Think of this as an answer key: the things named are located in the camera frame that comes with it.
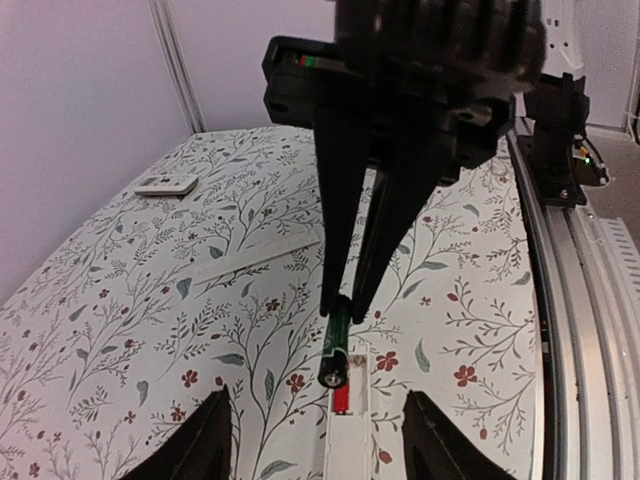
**remote control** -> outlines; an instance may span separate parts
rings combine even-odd
[[[138,195],[186,195],[198,184],[198,176],[185,175],[157,175],[145,178],[133,188]]]

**floral tablecloth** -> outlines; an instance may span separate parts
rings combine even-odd
[[[193,280],[198,265],[320,224],[313,152],[292,128],[193,136],[147,174],[196,173],[196,190],[127,188],[51,255],[0,310],[0,478],[120,478],[223,385],[235,480],[322,477],[321,245]],[[364,210],[354,248],[363,223]],[[373,355],[375,478],[405,477],[408,389],[529,477],[541,373],[527,253],[501,145],[432,197],[352,331]],[[347,279],[354,267],[355,251]]]

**leaf print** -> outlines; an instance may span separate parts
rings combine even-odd
[[[71,377],[71,385],[69,385],[69,391],[73,390],[74,385],[76,384],[76,375],[78,372],[76,372],[76,370],[73,370],[73,376]]]
[[[224,252],[220,250],[218,247],[209,247],[209,255],[213,259],[218,259],[224,255]]]
[[[115,345],[107,345],[102,350],[100,350],[100,353],[106,355],[107,353],[115,352],[117,349],[118,347],[116,347]]]
[[[227,353],[226,355],[219,355],[213,357],[212,360],[218,360],[225,365],[237,365],[241,367],[244,365],[244,357],[239,353]]]
[[[264,377],[264,389],[267,395],[267,401],[271,400],[271,397],[273,397],[274,383],[275,379],[273,378],[273,372],[267,369],[267,375]]]
[[[430,262],[426,261],[420,264],[418,268],[426,268],[428,270],[443,270],[445,268],[449,268],[449,265],[442,262]]]
[[[69,315],[69,321],[75,322],[80,317],[80,315],[82,314],[85,308],[87,308],[86,304],[81,306],[78,310],[73,312],[71,315]]]
[[[140,380],[136,383],[136,389],[140,396],[140,406],[142,406],[144,402],[147,401],[147,396],[149,395],[149,382],[146,380]]]
[[[295,463],[285,462],[284,460],[275,460],[264,467],[264,469],[260,473],[259,479],[267,480],[269,477],[275,475],[276,473],[284,472],[285,470],[288,470],[291,467],[295,466]]]
[[[242,289],[242,292],[240,292],[240,297],[241,298],[245,298],[247,295],[249,295],[249,290],[251,289],[251,284],[253,283],[253,281],[247,283],[244,288]]]
[[[471,205],[470,203],[464,205],[462,208],[464,208],[468,212],[473,213],[476,217],[480,216],[480,212],[478,211],[478,209],[476,207],[474,207],[473,205]]]
[[[522,278],[516,280],[511,285],[523,286],[529,283],[530,280],[531,280],[531,272],[524,272],[524,275],[522,276]]]
[[[189,288],[191,288],[191,277],[187,277],[184,280],[180,280],[176,284],[176,288],[178,289],[178,292],[180,292],[180,296],[182,297],[182,300],[187,298],[187,295],[189,295]]]
[[[420,339],[418,345],[416,346],[415,354],[416,361],[418,362],[420,370],[422,370],[424,373],[429,373],[429,371],[431,370],[431,363],[429,362],[429,359],[424,354],[424,350],[422,349],[422,339]]]
[[[409,295],[411,295],[413,292],[416,291],[416,289],[418,288],[418,286],[422,283],[422,281],[424,280],[424,278],[422,280],[418,280],[416,283],[414,283],[413,285],[410,285],[402,294],[402,298],[407,298]]]

